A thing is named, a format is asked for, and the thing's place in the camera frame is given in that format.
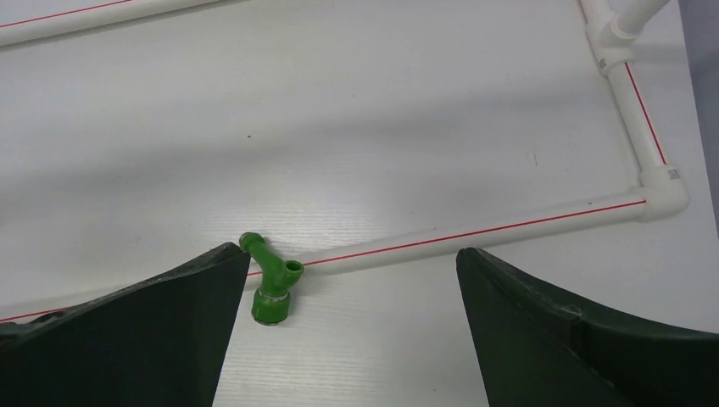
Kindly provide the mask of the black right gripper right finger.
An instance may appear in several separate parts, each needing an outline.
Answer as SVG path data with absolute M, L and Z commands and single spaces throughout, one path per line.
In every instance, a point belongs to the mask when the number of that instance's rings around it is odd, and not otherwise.
M 456 257 L 492 406 L 715 406 L 718 336 L 612 309 L 480 249 Z

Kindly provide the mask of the white PVC pipe frame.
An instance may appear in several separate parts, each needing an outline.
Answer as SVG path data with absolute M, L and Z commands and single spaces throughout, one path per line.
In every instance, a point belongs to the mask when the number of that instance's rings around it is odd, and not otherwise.
M 342 273 L 628 220 L 521 212 L 520 141 L 591 96 L 571 1 L 128 1 L 1 30 L 1 302 L 126 284 L 255 232 Z

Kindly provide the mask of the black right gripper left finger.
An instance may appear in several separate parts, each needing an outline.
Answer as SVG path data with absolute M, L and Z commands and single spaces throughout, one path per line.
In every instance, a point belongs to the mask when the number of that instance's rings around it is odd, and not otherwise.
M 100 298 L 4 322 L 2 405 L 212 405 L 249 261 L 224 243 Z

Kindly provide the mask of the green plastic water faucet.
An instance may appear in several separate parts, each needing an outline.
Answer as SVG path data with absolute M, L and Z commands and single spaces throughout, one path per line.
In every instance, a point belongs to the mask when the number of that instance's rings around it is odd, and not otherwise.
M 261 270 L 261 282 L 254 293 L 252 317 L 266 326 L 283 322 L 289 316 L 290 290 L 303 275 L 304 264 L 295 259 L 283 259 L 255 232 L 243 233 L 239 246 Z

